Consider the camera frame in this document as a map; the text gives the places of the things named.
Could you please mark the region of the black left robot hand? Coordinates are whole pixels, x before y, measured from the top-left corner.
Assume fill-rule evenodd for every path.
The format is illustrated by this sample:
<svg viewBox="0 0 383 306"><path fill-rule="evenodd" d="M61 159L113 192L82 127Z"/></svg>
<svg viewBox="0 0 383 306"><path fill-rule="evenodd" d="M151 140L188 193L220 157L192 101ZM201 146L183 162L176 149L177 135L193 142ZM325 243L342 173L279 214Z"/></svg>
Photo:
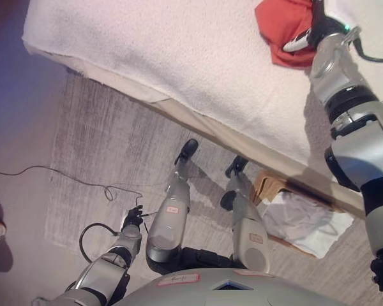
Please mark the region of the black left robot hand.
<svg viewBox="0 0 383 306"><path fill-rule="evenodd" d="M123 225L121 226L121 230L130 225L134 225L139 228L139 226L143 223L142 213L142 205L130 209L127 212L126 217L123 219Z"/></svg>

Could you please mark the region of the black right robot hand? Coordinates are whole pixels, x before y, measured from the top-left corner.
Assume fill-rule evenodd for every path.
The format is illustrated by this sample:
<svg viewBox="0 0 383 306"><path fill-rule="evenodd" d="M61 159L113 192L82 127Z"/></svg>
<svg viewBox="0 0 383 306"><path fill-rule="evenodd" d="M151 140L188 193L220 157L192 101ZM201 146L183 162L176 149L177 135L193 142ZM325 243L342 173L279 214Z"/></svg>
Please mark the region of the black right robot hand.
<svg viewBox="0 0 383 306"><path fill-rule="evenodd" d="M350 26L333 13L334 1L312 1L311 26L288 41L282 47L287 53L293 53L308 47L316 48L323 38L331 34L347 34Z"/></svg>

